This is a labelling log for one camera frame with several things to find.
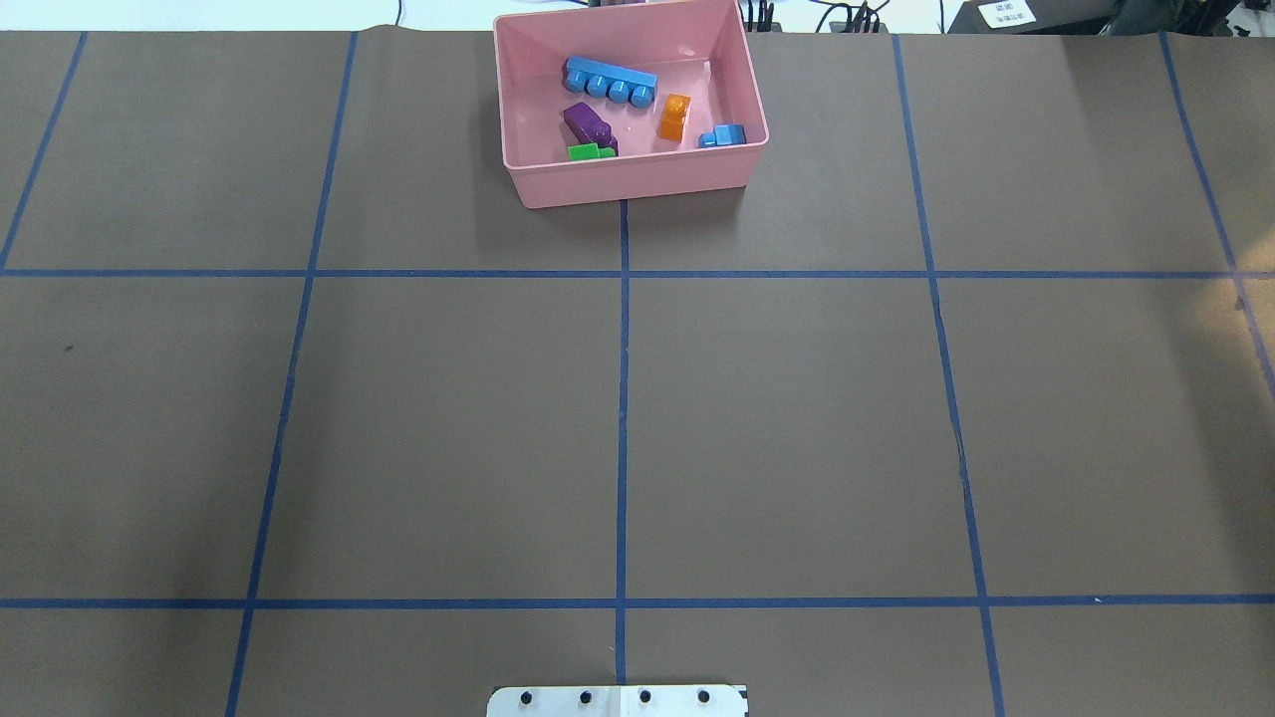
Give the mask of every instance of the blue tape line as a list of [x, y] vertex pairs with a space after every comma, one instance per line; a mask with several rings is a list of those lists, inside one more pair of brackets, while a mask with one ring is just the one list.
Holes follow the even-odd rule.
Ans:
[[1275, 605], [1275, 595], [1053, 595], [987, 598], [992, 607], [1100, 607], [1104, 605]]
[[782, 269], [752, 269], [752, 270], [714, 270], [714, 269], [643, 269], [631, 272], [635, 279], [923, 279], [926, 272], [907, 269], [815, 269], [815, 270], [782, 270]]
[[[1275, 593], [1028, 595], [946, 597], [630, 597], [627, 610], [873, 610], [982, 607], [1107, 607], [1156, 605], [1275, 605]], [[10, 597], [0, 610], [244, 610], [246, 600], [136, 597]], [[616, 610], [609, 597], [529, 598], [259, 598], [254, 611]]]
[[314, 239], [310, 244], [310, 260], [306, 268], [306, 283], [301, 291], [301, 307], [297, 311], [297, 328], [292, 336], [292, 352], [288, 357], [288, 373], [283, 384], [283, 402], [279, 407], [279, 425], [274, 432], [274, 452], [270, 457], [270, 473], [265, 482], [265, 498], [261, 501], [261, 519], [256, 532], [256, 546], [252, 550], [252, 569], [249, 573], [247, 598], [244, 607], [244, 620], [240, 625], [238, 647], [235, 651], [235, 667], [231, 672], [231, 686], [226, 698], [226, 717], [235, 717], [238, 709], [240, 686], [244, 681], [244, 665], [247, 660], [249, 639], [252, 634], [252, 612], [255, 610], [258, 587], [261, 582], [261, 563], [265, 559], [265, 543], [270, 533], [270, 515], [274, 510], [274, 494], [279, 484], [279, 466], [283, 461], [283, 436], [292, 413], [292, 394], [296, 389], [297, 361], [301, 356], [301, 342], [306, 333], [306, 320], [310, 315], [310, 297], [314, 295], [315, 269], [319, 265], [319, 250], [323, 246], [324, 221], [328, 216], [328, 195], [332, 191], [332, 176], [337, 168], [337, 151], [340, 145], [340, 128], [346, 115], [346, 98], [349, 94], [349, 75], [354, 68], [354, 50], [358, 47], [358, 32], [349, 33], [349, 46], [346, 50], [346, 69], [340, 80], [340, 96], [337, 100], [337, 117], [332, 126], [332, 142], [328, 145], [328, 166], [324, 170], [323, 191], [319, 195], [319, 209], [315, 213]]
[[[1230, 246], [1230, 237], [1227, 235], [1227, 225], [1221, 221], [1221, 211], [1218, 209], [1218, 199], [1213, 194], [1213, 182], [1209, 181], [1209, 172], [1204, 167], [1204, 158], [1200, 156], [1200, 147], [1195, 140], [1195, 131], [1191, 130], [1191, 120], [1187, 117], [1187, 106], [1182, 100], [1182, 87], [1178, 84], [1178, 71], [1173, 65], [1173, 52], [1169, 50], [1169, 36], [1160, 32], [1160, 52], [1164, 55], [1164, 69], [1169, 73], [1169, 87], [1173, 89], [1173, 103], [1178, 108], [1178, 120], [1182, 122], [1182, 134], [1186, 135], [1187, 148], [1191, 151], [1191, 161], [1195, 162], [1196, 175], [1200, 177], [1200, 186], [1204, 196], [1209, 202], [1209, 212], [1213, 214], [1213, 225], [1218, 230], [1218, 240], [1221, 241], [1221, 251], [1227, 255], [1227, 265], [1232, 273], [1238, 270], [1235, 251]], [[1270, 355], [1266, 352], [1266, 342], [1262, 341], [1262, 332], [1257, 327], [1257, 316], [1248, 301], [1248, 291], [1244, 282], [1232, 277], [1235, 285], [1235, 293], [1239, 296], [1239, 305], [1244, 311], [1244, 320], [1248, 323], [1248, 334], [1253, 339], [1253, 348], [1257, 351], [1257, 361], [1262, 366], [1262, 375], [1266, 376], [1266, 390], [1275, 398], [1275, 371], [1271, 370]]]
[[620, 411], [616, 439], [616, 684], [626, 681], [629, 592], [629, 200], [620, 202]]
[[319, 269], [320, 278], [616, 279], [620, 272], [574, 269]]
[[305, 269], [4, 269], [0, 276], [59, 278], [302, 278]]
[[242, 600], [152, 597], [9, 597], [0, 610], [244, 610]]
[[[0, 277], [57, 278], [305, 278], [306, 269], [0, 269]], [[593, 269], [315, 269], [316, 278], [530, 278], [617, 279], [621, 272]], [[1275, 279], [1275, 272], [1103, 272], [1058, 269], [658, 269], [629, 272], [630, 279]]]
[[978, 597], [635, 597], [630, 610], [852, 610], [978, 607]]
[[609, 597], [258, 600], [258, 610], [613, 610]]
[[908, 101], [908, 80], [903, 66], [903, 45], [898, 34], [890, 36], [894, 42], [895, 74], [899, 80], [899, 102], [903, 107], [903, 130], [908, 139], [908, 161], [912, 165], [912, 190], [917, 202], [917, 217], [921, 223], [921, 244], [926, 254], [926, 270], [929, 274], [929, 302], [935, 314], [935, 333], [938, 341], [938, 360], [943, 369], [943, 385], [947, 392], [947, 417], [956, 439], [956, 458], [960, 472], [961, 491], [965, 501], [965, 531], [969, 537], [970, 561], [974, 568], [974, 587], [982, 601], [979, 615], [983, 623], [983, 647], [987, 652], [987, 674], [992, 686], [992, 706], [996, 717], [1005, 717], [1005, 694], [1001, 689], [1000, 658], [996, 654], [996, 635], [992, 629], [992, 610], [987, 603], [987, 578], [983, 573], [983, 552], [978, 538], [978, 521], [974, 514], [974, 491], [969, 481], [969, 463], [965, 458], [965, 435], [961, 430], [960, 406], [956, 403], [956, 381], [952, 378], [951, 353], [947, 350], [947, 328], [943, 325], [942, 297], [938, 293], [938, 278], [935, 274], [935, 250], [929, 236], [929, 217], [926, 212], [926, 196], [921, 181], [921, 161], [917, 156], [917, 138], [912, 122], [912, 105]]
[[79, 42], [75, 43], [75, 52], [71, 55], [71, 64], [66, 68], [66, 77], [62, 78], [62, 87], [57, 91], [57, 100], [54, 102], [54, 111], [48, 115], [48, 122], [45, 124], [45, 134], [40, 138], [40, 147], [36, 149], [36, 158], [31, 162], [31, 171], [27, 172], [27, 184], [22, 186], [22, 195], [18, 196], [18, 207], [13, 211], [13, 221], [9, 222], [9, 233], [4, 237], [4, 248], [0, 248], [0, 269], [9, 262], [9, 251], [13, 250], [13, 242], [18, 239], [18, 227], [22, 225], [22, 214], [27, 211], [27, 202], [31, 199], [31, 190], [36, 186], [36, 176], [40, 175], [40, 167], [45, 163], [45, 152], [48, 151], [48, 143], [54, 139], [54, 129], [57, 126], [57, 117], [62, 114], [62, 105], [66, 102], [66, 94], [71, 89], [71, 79], [75, 78], [75, 69], [79, 68], [80, 55], [84, 54], [84, 43], [88, 42], [88, 33], [82, 32]]

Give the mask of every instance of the black device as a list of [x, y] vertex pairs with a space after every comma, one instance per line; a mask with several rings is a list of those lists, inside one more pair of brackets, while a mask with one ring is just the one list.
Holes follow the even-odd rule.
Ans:
[[987, 24], [979, 5], [994, 0], [961, 3], [947, 28], [949, 34], [1098, 34], [1116, 17], [1119, 0], [1026, 0], [1035, 15], [1034, 23], [993, 28]]
[[980, 5], [997, 0], [961, 3], [949, 33], [961, 34], [1146, 34], [1160, 31], [1183, 34], [1230, 34], [1227, 15], [1239, 0], [1019, 0], [1035, 22], [993, 28]]

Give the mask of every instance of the blue toy block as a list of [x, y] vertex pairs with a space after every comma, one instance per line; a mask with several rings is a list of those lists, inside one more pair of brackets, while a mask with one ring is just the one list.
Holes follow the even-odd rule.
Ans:
[[590, 97], [609, 97], [621, 105], [629, 102], [639, 110], [655, 101], [659, 78], [629, 68], [617, 68], [597, 60], [572, 55], [566, 60], [562, 84], [571, 92], [588, 92]]
[[713, 131], [700, 135], [700, 149], [706, 147], [731, 147], [732, 144], [747, 144], [743, 137], [743, 125], [718, 125]]

